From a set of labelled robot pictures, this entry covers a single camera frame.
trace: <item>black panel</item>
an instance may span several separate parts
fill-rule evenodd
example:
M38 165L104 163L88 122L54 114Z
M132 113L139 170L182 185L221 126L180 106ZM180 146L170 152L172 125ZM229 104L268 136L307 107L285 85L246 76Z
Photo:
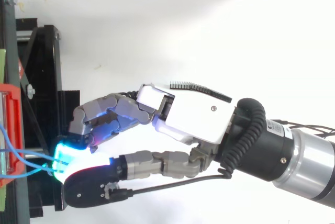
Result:
M37 18L16 19L16 30L33 30L37 27Z
M62 91L59 41L55 26L34 28L30 40L18 42L19 57L25 66L21 78L23 121L26 148L42 147L53 155L61 134L66 134L75 107L80 105L79 91ZM36 90L32 99L25 93L31 84ZM30 216L43 216L42 206L54 205L64 210L63 185L45 172L28 177Z

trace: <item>black metal stand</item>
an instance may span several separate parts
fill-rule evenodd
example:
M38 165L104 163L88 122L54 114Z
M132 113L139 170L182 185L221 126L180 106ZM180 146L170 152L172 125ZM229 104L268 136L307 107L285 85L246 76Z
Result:
M17 31L31 33L17 37ZM36 18L16 20L14 6L0 0L5 82L21 87L25 148L41 148L50 155L57 136L66 134L72 111L80 105L79 91L62 91L59 39L55 26L37 27ZM33 162L42 164L45 160ZM43 206L51 205L55 211L66 207L63 185L53 176L39 172L28 179L15 180L7 185L6 208L0 212L0 223L28 224L29 218L43 216Z
M29 23L30 20L17 20L17 31L32 31L29 41L17 42L25 70L21 75L25 145L26 148L41 147L44 153L53 155L57 136L66 134L72 111L80 105L80 93L62 91L57 28L52 25L28 27ZM35 94L29 95L29 85ZM54 205L55 211L65 209L63 186L53 176L41 172L28 177L28 189L31 218L43 216L42 206Z

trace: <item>robotic hand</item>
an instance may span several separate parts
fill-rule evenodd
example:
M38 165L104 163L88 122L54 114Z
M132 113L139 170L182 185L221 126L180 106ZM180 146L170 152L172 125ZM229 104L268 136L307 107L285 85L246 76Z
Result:
M170 87L143 85L138 93L110 94L76 108L63 140L76 149L94 152L120 132L149 123L177 141L198 146L190 154L138 151L75 172L64 182L65 201L93 207L192 182L229 179L237 169L335 208L335 144L266 119L254 99L242 99L237 107L231 100L203 86L176 82ZM222 175L193 178L212 161L220 163ZM120 180L151 174L193 179L136 191L118 187Z

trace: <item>white wall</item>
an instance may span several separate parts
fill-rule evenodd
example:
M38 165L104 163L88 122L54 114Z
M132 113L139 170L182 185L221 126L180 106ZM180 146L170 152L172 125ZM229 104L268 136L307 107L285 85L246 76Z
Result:
M62 34L63 89L81 102L145 82L193 81L263 103L268 118L334 126L334 0L20 0ZM189 147L139 126L102 146L117 156ZM206 174L215 174L213 164ZM123 182L142 188L159 175ZM44 208L32 223L324 223L335 210L240 172L91 209Z

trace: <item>red component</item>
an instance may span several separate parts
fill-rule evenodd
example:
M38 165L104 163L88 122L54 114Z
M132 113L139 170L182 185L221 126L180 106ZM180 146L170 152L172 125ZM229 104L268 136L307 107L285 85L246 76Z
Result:
M23 131L21 119L21 92L20 88L11 84L0 84L0 92L6 92L7 133L13 147L23 149ZM7 175L18 175L24 172L25 165L20 162L13 153L9 153L10 171ZM8 184L13 179L0 178L0 187Z

